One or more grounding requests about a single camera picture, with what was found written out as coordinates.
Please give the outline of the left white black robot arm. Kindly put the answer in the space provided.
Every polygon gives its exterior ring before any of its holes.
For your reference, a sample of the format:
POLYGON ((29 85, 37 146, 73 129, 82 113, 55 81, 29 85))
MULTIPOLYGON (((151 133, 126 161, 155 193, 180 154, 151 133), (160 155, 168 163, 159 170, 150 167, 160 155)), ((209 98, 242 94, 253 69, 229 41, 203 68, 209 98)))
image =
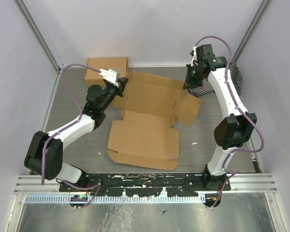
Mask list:
POLYGON ((64 150, 83 135, 97 129, 104 121, 105 110, 116 96, 123 97, 128 78, 119 78, 116 85, 92 85, 87 89, 86 104, 81 114, 68 124, 49 132, 33 135, 24 159, 24 166, 42 177, 42 180, 61 180, 81 192, 89 190, 87 173, 63 162, 64 150))

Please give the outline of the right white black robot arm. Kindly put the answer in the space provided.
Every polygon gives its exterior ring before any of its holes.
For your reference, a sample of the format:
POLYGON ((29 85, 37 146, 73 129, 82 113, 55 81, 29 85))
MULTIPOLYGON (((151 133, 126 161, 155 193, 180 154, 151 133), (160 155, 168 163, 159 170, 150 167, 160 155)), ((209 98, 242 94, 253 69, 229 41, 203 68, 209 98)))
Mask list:
POLYGON ((225 57, 193 61, 186 65, 187 74, 183 86, 183 89, 192 90, 201 87, 203 81, 208 80, 222 111, 223 120, 214 130, 217 146, 202 173, 201 183, 210 191, 222 188, 233 154, 250 139, 253 125, 257 122, 256 115, 249 113, 240 102, 226 66, 225 57))

